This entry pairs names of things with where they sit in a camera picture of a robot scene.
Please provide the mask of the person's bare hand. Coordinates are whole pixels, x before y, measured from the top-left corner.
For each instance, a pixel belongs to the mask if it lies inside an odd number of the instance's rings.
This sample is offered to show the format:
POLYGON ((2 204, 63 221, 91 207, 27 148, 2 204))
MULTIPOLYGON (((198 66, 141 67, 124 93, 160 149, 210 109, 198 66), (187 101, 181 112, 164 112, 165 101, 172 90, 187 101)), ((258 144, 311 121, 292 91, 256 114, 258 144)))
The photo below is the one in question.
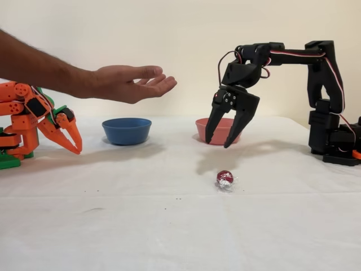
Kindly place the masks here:
POLYGON ((167 77, 159 66, 111 65, 93 72, 87 90, 90 98, 136 104, 144 99, 159 98, 176 85, 175 78, 167 77))

